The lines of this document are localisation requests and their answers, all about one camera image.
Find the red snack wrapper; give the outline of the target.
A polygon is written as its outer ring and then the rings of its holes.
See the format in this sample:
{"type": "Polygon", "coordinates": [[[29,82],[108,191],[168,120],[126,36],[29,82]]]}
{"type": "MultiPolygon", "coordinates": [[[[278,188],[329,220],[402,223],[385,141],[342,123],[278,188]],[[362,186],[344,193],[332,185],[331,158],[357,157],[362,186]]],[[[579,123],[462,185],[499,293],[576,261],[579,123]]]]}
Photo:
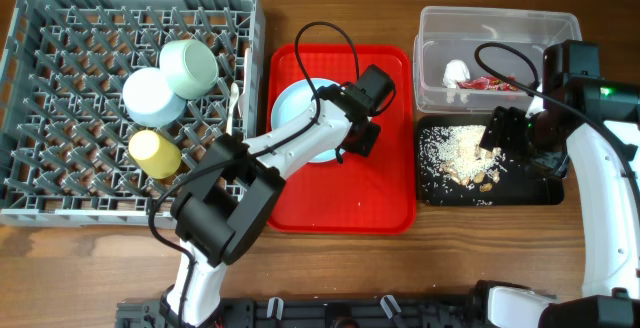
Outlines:
{"type": "Polygon", "coordinates": [[[460,89],[480,90],[480,91],[517,91],[513,85],[504,82],[494,76],[482,76],[474,80],[458,82],[460,89]]]}

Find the rice and food scraps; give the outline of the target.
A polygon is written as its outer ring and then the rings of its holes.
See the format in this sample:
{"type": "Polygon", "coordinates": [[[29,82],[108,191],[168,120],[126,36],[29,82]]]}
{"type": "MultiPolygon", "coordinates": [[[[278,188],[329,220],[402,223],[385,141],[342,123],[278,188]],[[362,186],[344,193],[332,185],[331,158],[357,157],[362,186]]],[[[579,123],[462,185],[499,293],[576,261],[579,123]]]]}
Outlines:
{"type": "Polygon", "coordinates": [[[506,154],[484,149],[482,125],[427,127],[418,133],[421,198],[432,205],[491,206],[506,154]]]}

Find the light blue plate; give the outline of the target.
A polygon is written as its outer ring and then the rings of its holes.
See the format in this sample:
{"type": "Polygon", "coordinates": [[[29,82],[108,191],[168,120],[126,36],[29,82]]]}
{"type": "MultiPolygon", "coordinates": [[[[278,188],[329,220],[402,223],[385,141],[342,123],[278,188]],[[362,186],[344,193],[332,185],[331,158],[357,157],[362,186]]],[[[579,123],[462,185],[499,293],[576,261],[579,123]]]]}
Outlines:
{"type": "MultiPolygon", "coordinates": [[[[325,78],[312,78],[315,88],[330,86],[337,83],[325,78]]],[[[299,80],[278,95],[270,114],[270,126],[272,130],[278,129],[288,123],[304,110],[313,101],[312,91],[306,79],[299,80]]],[[[334,150],[327,150],[316,155],[309,163],[326,163],[336,159],[334,150]]]]}

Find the white napkin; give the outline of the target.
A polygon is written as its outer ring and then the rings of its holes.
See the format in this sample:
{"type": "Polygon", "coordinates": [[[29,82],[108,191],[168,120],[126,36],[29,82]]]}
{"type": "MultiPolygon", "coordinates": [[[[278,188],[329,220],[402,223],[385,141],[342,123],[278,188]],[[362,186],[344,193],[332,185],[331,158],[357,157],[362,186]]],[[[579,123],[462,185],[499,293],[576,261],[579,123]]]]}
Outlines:
{"type": "Polygon", "coordinates": [[[454,59],[446,64],[442,84],[448,89],[446,101],[449,104],[455,101],[456,96],[460,96],[463,103],[468,102],[468,94],[458,94],[457,91],[462,89],[462,83],[466,83],[469,80],[470,72],[464,61],[454,59]]]}

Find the white plastic spoon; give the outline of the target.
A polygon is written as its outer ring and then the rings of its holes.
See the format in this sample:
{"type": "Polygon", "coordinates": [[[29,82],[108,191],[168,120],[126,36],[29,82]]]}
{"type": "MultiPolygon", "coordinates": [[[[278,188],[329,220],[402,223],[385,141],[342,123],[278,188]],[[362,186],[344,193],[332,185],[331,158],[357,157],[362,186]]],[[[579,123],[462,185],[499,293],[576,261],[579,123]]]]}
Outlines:
{"type": "Polygon", "coordinates": [[[228,114],[226,121],[225,133],[232,136],[233,135],[233,121],[234,121],[234,112],[240,97],[240,88],[237,83],[233,82],[230,87],[230,94],[228,100],[228,114]]]}

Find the green bowl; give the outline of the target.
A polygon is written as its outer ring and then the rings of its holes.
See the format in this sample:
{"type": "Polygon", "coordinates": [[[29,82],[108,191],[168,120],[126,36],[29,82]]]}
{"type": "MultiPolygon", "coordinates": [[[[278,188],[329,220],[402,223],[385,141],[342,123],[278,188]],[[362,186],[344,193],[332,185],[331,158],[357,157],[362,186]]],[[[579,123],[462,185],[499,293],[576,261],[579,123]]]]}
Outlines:
{"type": "Polygon", "coordinates": [[[215,55],[195,39],[166,43],[160,51],[159,69],[169,88],[186,100],[205,96],[219,75],[215,55]]]}

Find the yellow plastic cup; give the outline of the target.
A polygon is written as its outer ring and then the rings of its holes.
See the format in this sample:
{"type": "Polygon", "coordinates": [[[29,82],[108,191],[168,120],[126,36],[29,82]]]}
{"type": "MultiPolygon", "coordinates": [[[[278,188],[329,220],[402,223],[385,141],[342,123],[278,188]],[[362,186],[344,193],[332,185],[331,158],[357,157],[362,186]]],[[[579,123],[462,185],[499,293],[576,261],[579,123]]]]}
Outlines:
{"type": "Polygon", "coordinates": [[[165,179],[181,165],[176,145],[153,130],[141,130],[129,140],[128,152],[135,163],[151,178],[165,179]]]}

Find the light blue saucer bowl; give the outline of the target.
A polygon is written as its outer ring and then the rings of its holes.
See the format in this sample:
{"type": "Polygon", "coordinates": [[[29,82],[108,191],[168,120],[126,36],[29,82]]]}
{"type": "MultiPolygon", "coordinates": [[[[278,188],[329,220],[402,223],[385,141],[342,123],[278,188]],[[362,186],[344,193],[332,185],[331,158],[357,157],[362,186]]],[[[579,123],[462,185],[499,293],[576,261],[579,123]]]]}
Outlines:
{"type": "Polygon", "coordinates": [[[186,101],[172,91],[155,67],[133,72],[123,85],[122,99],[135,123],[152,128],[174,122],[186,108],[186,101]]]}

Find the white plastic fork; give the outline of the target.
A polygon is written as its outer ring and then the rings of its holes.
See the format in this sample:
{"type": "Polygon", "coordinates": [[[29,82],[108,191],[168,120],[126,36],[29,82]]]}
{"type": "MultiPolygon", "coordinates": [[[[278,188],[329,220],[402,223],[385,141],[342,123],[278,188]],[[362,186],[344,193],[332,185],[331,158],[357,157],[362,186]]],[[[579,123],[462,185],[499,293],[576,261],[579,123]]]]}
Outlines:
{"type": "Polygon", "coordinates": [[[245,117],[247,112],[247,94],[250,88],[250,67],[251,67],[251,49],[246,48],[244,50],[244,66],[243,66],[243,84],[242,92],[238,101],[238,112],[241,118],[245,117]]]}

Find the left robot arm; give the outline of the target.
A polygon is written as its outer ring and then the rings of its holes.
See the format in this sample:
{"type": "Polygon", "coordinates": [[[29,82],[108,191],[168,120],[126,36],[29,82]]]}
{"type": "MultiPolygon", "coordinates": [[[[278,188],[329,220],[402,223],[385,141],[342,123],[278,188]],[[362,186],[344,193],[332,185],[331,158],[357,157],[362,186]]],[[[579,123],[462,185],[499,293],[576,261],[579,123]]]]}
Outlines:
{"type": "Polygon", "coordinates": [[[171,205],[182,257],[163,316],[175,327],[212,322],[227,268],[261,234],[287,179],[326,151],[368,155],[380,132],[372,119],[394,95],[392,78],[370,65],[354,83],[319,88],[277,129],[245,141],[217,138],[171,205]]]}

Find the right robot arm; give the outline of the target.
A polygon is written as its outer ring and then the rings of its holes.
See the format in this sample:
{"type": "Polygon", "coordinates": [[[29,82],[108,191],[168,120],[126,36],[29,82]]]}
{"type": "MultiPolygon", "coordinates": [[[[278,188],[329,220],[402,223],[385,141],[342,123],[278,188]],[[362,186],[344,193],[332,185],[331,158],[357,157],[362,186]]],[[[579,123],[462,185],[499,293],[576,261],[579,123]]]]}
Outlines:
{"type": "Polygon", "coordinates": [[[639,88],[606,80],[597,45],[566,40],[543,53],[523,84],[476,63],[541,100],[538,112],[498,107],[481,147],[499,147],[545,173],[571,161],[585,239],[580,298],[558,302],[529,288],[490,283],[484,320],[495,327],[636,327],[639,324],[639,88]]]}

